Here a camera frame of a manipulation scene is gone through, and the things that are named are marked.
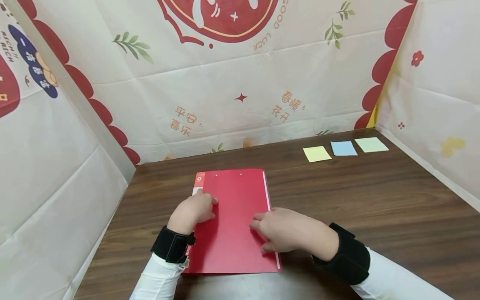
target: red star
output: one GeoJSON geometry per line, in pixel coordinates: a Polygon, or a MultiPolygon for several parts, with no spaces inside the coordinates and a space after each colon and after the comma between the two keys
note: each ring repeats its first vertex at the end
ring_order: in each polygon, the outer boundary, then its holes
{"type": "Polygon", "coordinates": [[[247,96],[244,96],[243,94],[240,93],[240,96],[238,98],[235,98],[235,100],[240,100],[242,103],[243,103],[243,100],[246,98],[247,96]]]}

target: blue cartoon shape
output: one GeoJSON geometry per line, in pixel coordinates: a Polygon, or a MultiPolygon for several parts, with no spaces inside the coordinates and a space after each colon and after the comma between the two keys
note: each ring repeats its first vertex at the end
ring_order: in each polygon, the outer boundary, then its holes
{"type": "Polygon", "coordinates": [[[28,64],[28,70],[32,79],[52,98],[58,96],[57,82],[41,56],[30,40],[17,28],[8,25],[10,34],[17,42],[17,49],[24,61],[28,64]]]}

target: yellow sticky note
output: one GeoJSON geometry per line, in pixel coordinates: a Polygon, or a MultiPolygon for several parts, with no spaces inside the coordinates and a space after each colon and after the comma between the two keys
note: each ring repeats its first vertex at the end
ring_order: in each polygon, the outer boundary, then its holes
{"type": "Polygon", "coordinates": [[[304,148],[303,151],[305,152],[305,156],[307,157],[308,161],[311,163],[315,161],[332,159],[323,146],[304,148]]]}

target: white sleeve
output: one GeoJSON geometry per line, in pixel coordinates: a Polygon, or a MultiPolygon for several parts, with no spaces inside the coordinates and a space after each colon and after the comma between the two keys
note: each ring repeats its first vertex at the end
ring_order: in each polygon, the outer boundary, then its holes
{"type": "Polygon", "coordinates": [[[364,300],[453,300],[409,270],[367,248],[370,253],[369,276],[352,286],[364,300]]]}
{"type": "Polygon", "coordinates": [[[130,300],[172,300],[183,270],[185,265],[167,263],[153,253],[130,300]]]}

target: red scalloped border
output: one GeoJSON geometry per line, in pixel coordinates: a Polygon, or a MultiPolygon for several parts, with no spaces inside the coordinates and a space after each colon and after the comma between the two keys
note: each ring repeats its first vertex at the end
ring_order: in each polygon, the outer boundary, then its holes
{"type": "Polygon", "coordinates": [[[120,130],[118,127],[111,125],[111,123],[113,122],[112,114],[110,113],[108,108],[105,107],[105,105],[93,98],[94,91],[90,81],[88,81],[88,79],[79,69],[68,64],[70,56],[60,38],[48,25],[36,19],[36,7],[32,0],[18,0],[18,2],[30,18],[30,20],[32,20],[32,23],[35,25],[35,27],[45,39],[47,44],[53,50],[53,53],[55,53],[57,58],[60,60],[65,70],[67,70],[68,74],[72,77],[78,88],[80,88],[83,95],[85,96],[85,98],[87,98],[88,102],[93,107],[102,122],[105,124],[107,129],[120,144],[130,161],[132,161],[132,163],[137,167],[140,163],[140,156],[134,150],[126,146],[128,144],[128,138],[123,133],[123,131],[120,130]]]}
{"type": "Polygon", "coordinates": [[[384,53],[373,66],[372,79],[378,84],[372,87],[365,94],[365,96],[363,96],[362,107],[367,112],[357,120],[355,123],[355,129],[367,127],[370,117],[372,116],[373,109],[375,108],[375,105],[377,105],[378,99],[380,98],[380,93],[382,92],[388,73],[392,68],[398,48],[400,47],[400,43],[402,42],[405,32],[407,31],[408,24],[412,18],[413,10],[417,5],[417,0],[404,1],[410,3],[410,5],[407,5],[399,10],[390,20],[390,23],[385,30],[385,44],[392,50],[384,53]]]}

